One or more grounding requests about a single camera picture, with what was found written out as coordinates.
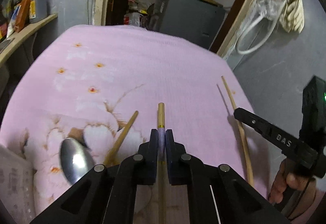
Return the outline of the person's right hand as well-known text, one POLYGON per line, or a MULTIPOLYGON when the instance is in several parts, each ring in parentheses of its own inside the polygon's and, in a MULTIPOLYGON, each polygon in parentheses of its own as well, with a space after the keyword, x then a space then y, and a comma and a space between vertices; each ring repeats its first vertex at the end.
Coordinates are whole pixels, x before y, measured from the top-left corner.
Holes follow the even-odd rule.
POLYGON ((286 168, 290 162, 291 160, 286 158, 280 164, 279 171, 276 174, 268 196, 268 201, 270 203, 279 204, 283 200, 283 193, 287 187, 298 191, 304 191, 306 188, 299 205, 310 207, 313 204, 316 196, 316 180, 312 178, 310 182, 308 182, 308 178, 296 176, 290 172, 287 173, 286 168))

